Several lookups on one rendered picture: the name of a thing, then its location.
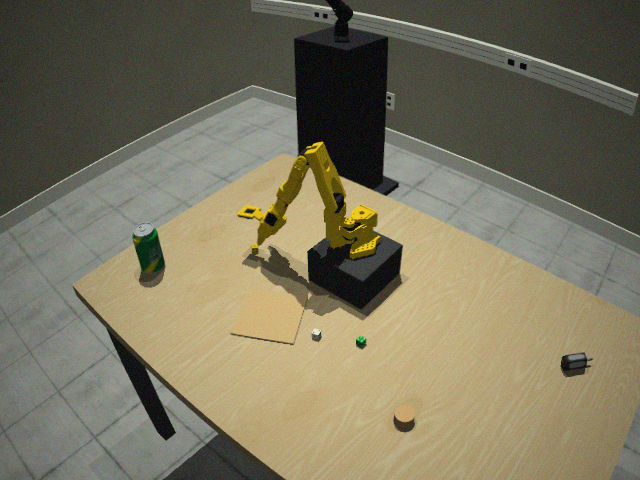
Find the tan flat mat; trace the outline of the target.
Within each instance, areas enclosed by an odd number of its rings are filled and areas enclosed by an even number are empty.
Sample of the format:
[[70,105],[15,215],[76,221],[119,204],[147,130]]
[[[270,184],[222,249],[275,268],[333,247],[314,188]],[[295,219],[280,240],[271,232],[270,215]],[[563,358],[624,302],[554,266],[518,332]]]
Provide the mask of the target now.
[[307,299],[248,289],[230,334],[294,345]]

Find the brown cylinder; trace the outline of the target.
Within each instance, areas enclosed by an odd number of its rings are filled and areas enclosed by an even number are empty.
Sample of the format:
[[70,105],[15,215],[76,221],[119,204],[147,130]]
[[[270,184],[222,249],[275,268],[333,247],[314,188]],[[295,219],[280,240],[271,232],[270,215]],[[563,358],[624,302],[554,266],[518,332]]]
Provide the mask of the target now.
[[393,421],[397,427],[408,428],[413,424],[414,418],[415,410],[409,405],[402,405],[395,410]]

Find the green drink can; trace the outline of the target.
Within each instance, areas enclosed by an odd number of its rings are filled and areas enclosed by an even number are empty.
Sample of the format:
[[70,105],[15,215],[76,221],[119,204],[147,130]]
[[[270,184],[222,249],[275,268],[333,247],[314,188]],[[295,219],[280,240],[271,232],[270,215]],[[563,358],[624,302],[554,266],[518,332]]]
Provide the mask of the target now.
[[142,271],[149,274],[159,272],[165,265],[157,230],[151,223],[141,223],[132,236]]

